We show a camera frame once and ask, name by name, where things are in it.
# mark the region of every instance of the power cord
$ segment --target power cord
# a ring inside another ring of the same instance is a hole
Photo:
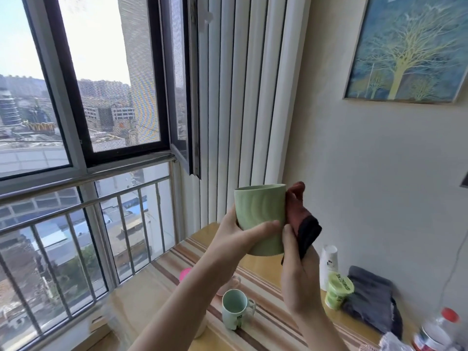
[[[460,253],[461,250],[463,249],[463,246],[465,245],[465,242],[468,239],[468,230],[465,233],[465,236],[463,240],[461,241],[460,246],[458,247],[457,253],[455,255],[455,262],[453,263],[452,271],[450,271],[450,275],[447,278],[447,281],[445,281],[444,286],[442,287],[442,292],[440,293],[440,298],[439,298],[439,307],[438,310],[440,311],[442,309],[442,304],[444,302],[444,296],[445,296],[445,290],[447,289],[448,284],[452,280],[453,275],[455,274],[455,271],[457,270],[458,267],[458,260],[460,258]]]

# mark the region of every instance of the green plastic container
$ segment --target green plastic container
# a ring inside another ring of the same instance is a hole
[[[344,299],[354,292],[354,284],[348,277],[341,276],[337,272],[330,272],[328,277],[328,291],[325,296],[325,304],[328,308],[338,310]]]

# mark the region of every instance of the green lid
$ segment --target green lid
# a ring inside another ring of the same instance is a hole
[[[333,289],[333,292],[338,296],[346,296],[354,292],[354,284],[351,280],[337,272],[330,272],[328,282],[329,290]]]

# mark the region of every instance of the painting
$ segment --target painting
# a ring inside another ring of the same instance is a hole
[[[345,98],[455,101],[468,69],[468,0],[367,0]]]

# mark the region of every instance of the table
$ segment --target table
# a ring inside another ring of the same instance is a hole
[[[97,344],[95,349],[115,350],[116,343],[130,345],[176,288],[180,271],[192,267],[203,255],[218,227],[209,224],[115,289],[103,310],[120,340],[105,340],[109,346]],[[227,330],[221,320],[221,297],[215,296],[206,313],[208,327],[192,342],[191,351],[308,350],[281,297],[281,258],[247,255],[241,260],[235,274],[242,279],[239,288],[257,302],[254,318],[242,329]],[[370,327],[340,311],[325,310],[351,351],[378,343],[380,336]]]

